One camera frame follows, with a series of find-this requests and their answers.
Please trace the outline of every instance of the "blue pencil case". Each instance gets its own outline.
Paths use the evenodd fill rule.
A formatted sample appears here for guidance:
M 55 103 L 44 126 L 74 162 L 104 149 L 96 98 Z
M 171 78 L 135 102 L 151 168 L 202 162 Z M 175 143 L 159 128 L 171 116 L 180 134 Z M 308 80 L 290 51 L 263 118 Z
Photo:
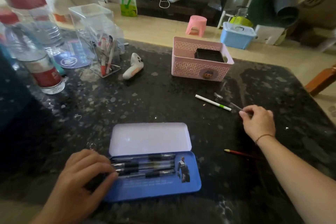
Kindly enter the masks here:
M 111 157 L 175 154 L 174 173 L 160 177 L 118 178 L 104 198 L 107 202 L 135 200 L 199 191 L 201 178 L 184 123 L 118 124 L 113 128 Z M 142 158 L 139 163 L 148 159 Z

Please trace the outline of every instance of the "white game controller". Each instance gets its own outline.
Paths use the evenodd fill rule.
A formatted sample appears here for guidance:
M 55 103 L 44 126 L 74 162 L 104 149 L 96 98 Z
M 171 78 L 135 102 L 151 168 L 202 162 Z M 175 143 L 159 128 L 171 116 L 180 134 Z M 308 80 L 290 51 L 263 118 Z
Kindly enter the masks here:
M 135 52 L 132 53 L 131 57 L 131 67 L 125 71 L 123 78 L 128 80 L 132 78 L 137 72 L 144 68 L 144 63 L 142 59 Z

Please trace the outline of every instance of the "person's arm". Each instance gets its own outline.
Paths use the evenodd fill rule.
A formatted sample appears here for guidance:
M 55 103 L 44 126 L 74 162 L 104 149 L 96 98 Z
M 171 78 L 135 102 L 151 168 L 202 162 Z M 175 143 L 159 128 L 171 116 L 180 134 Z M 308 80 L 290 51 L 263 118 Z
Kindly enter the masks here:
M 253 112 L 253 117 L 250 118 L 246 112 Z M 254 142 L 257 141 L 256 144 L 305 223 L 336 223 L 336 181 L 276 140 L 271 111 L 252 105 L 245 107 L 239 114 L 246 133 Z
M 84 186 L 96 175 L 108 173 L 105 180 L 90 193 Z M 92 150 L 70 156 L 40 214 L 31 224 L 76 224 L 89 216 L 118 178 L 111 162 Z

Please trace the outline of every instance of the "printed figure on pencil case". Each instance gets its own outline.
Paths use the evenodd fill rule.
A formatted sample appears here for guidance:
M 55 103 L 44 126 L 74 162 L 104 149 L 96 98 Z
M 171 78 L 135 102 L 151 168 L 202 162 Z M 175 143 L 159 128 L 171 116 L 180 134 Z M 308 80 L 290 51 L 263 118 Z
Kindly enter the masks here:
M 188 169 L 187 164 L 184 162 L 184 157 L 182 157 L 178 163 L 177 176 L 181 179 L 182 183 L 190 182 L 189 169 Z

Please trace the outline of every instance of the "plastic stool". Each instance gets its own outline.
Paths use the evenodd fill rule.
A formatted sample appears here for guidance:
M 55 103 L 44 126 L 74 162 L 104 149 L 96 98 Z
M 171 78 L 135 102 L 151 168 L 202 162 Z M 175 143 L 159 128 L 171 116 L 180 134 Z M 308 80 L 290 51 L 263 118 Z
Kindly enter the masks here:
M 193 27 L 198 28 L 198 36 L 202 37 L 207 27 L 207 18 L 198 15 L 191 15 L 188 23 L 186 34 L 190 34 Z

